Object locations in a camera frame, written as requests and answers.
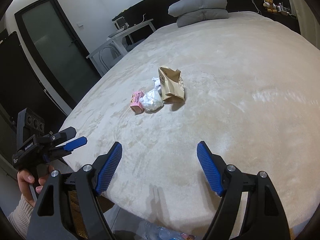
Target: beige blanket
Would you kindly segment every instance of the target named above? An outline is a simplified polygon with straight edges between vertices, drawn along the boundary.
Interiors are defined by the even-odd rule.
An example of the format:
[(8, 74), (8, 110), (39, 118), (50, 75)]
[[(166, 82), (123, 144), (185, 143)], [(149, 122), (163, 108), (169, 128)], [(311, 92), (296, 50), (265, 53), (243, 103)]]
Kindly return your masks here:
[[(166, 65), (182, 72), (186, 101), (135, 115), (133, 91), (153, 88)], [(290, 228), (320, 201), (320, 51), (256, 13), (230, 13), (157, 30), (81, 100), (62, 128), (88, 143), (65, 157), (93, 163), (115, 141), (123, 157), (104, 195), (151, 222), (203, 234), (220, 202), (196, 156), (204, 140), (242, 172), (266, 171)], [(245, 199), (232, 236), (241, 227)]]

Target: black door frame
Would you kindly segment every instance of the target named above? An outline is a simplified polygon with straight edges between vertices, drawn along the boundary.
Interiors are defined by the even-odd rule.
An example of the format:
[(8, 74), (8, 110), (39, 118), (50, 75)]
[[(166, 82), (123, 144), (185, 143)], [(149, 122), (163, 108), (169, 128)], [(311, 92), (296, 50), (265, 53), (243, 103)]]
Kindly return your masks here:
[(65, 30), (68, 32), (70, 37), (72, 38), (72, 41), (79, 49), (80, 53), (83, 55), (84, 59), (88, 62), (89, 66), (92, 68), (92, 70), (95, 72), (97, 77), (101, 78), (99, 72), (91, 62), (91, 60), (86, 58), (86, 56), (89, 55), (88, 50), (80, 40), (79, 36), (77, 35), (76, 31), (73, 29), (71, 23), (69, 22), (67, 16), (65, 15), (63, 9), (61, 8), (58, 0), (38, 0), (25, 8), (21, 9), (20, 11), (16, 12), (14, 14), (16, 18), (16, 22), (18, 25), (18, 28), (20, 30), (21, 36), (23, 38), (23, 41), (25, 45), (27, 46), (27, 49), (29, 50), (31, 56), (33, 57), (34, 61), (38, 65), (41, 72), (44, 74), (46, 79), (49, 81), (49, 83), (53, 86), (53, 88), (57, 91), (57, 93), (62, 97), (62, 99), (73, 109), (77, 105), (76, 101), (71, 98), (71, 96), (68, 94), (68, 92), (63, 88), (63, 86), (59, 83), (59, 81), (56, 79), (54, 74), (51, 72), (43, 58), (41, 57), (40, 53), (36, 49), (36, 46), (33, 44), (33, 41), (28, 33), (28, 30), (23, 22), (22, 15), (31, 10), (32, 8), (37, 7), (40, 4), (43, 4), (45, 2), (50, 2), (58, 15), (60, 21), (62, 22)]

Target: knit sweater cuff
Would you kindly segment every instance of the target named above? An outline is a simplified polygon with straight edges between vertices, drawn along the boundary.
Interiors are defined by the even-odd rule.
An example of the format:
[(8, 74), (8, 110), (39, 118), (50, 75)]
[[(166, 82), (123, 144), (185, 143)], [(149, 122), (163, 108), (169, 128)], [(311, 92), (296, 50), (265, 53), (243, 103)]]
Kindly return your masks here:
[(24, 238), (27, 237), (28, 226), (33, 207), (25, 200), (23, 195), (17, 208), (9, 215), (8, 220), (14, 229)]

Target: pink box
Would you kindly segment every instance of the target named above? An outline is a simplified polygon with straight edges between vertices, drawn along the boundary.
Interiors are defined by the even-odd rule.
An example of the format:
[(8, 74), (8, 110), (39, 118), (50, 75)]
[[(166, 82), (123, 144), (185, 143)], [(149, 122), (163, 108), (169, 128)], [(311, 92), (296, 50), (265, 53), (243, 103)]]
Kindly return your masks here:
[(139, 102), (139, 99), (142, 98), (143, 95), (142, 91), (137, 91), (134, 92), (131, 97), (130, 107), (137, 114), (140, 114), (143, 111), (142, 104)]

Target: silver bolt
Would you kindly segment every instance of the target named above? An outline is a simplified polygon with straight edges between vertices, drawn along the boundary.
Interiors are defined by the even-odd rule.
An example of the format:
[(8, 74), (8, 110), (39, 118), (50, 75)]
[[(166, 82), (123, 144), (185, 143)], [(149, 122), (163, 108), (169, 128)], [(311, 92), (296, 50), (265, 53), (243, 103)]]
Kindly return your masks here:
[(262, 178), (266, 178), (268, 176), (268, 174), (265, 171), (260, 171), (259, 172), (260, 177)]
[(59, 174), (59, 171), (57, 170), (54, 170), (53, 172), (51, 172), (52, 177), (58, 176), (58, 174)]
[(228, 171), (235, 171), (235, 170), (236, 170), (236, 167), (233, 166), (233, 165), (228, 165), (228, 166), (227, 166), (227, 170), (228, 170)]
[(91, 169), (92, 169), (92, 166), (90, 164), (83, 166), (84, 171), (90, 171)]

